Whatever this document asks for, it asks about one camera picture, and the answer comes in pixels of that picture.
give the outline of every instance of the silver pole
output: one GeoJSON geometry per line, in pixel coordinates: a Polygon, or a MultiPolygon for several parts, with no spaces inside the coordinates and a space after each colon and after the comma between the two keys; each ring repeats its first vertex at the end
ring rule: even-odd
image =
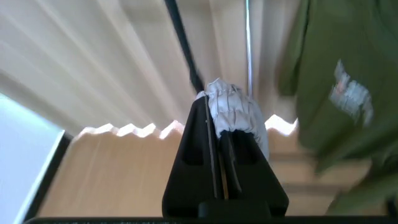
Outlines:
{"type": "Polygon", "coordinates": [[[251,61],[251,35],[250,35],[250,13],[249,13],[249,0],[245,0],[246,5],[246,52],[248,53],[248,95],[253,98],[253,74],[252,74],[252,61],[251,61]]]}

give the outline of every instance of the white print on shirt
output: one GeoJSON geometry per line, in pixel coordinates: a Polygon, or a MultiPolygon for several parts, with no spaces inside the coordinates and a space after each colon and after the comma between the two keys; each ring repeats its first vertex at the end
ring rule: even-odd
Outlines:
{"type": "Polygon", "coordinates": [[[350,115],[355,123],[362,114],[363,125],[369,125],[373,117],[373,106],[368,89],[355,80],[349,81],[351,77],[345,72],[341,60],[337,62],[335,77],[336,85],[331,88],[330,101],[350,115]]]}

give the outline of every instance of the curtain fold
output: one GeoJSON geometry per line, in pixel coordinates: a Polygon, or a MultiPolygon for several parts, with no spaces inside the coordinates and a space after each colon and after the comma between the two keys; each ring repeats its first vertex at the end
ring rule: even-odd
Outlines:
{"type": "MultiPolygon", "coordinates": [[[[251,1],[254,96],[266,119],[296,2],[251,1]]],[[[244,0],[177,4],[205,84],[221,77],[246,91],[244,0]]],[[[0,92],[71,134],[183,124],[195,99],[163,0],[0,1],[0,92]]]]}

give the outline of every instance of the shirt sleeve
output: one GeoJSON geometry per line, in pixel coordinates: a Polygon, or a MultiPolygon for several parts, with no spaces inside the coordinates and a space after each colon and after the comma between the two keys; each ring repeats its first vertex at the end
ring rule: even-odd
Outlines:
{"type": "Polygon", "coordinates": [[[279,93],[284,96],[293,96],[297,91],[298,71],[307,30],[309,6],[310,0],[301,1],[285,48],[278,78],[279,93]]]}

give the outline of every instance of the green shirt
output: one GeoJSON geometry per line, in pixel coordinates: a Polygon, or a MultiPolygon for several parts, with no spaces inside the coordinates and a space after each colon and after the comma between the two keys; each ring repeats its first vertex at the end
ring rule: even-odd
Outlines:
{"type": "Polygon", "coordinates": [[[299,140],[317,156],[316,172],[345,159],[374,161],[330,213],[398,191],[398,1],[303,0],[279,91],[297,95],[299,140]]]}

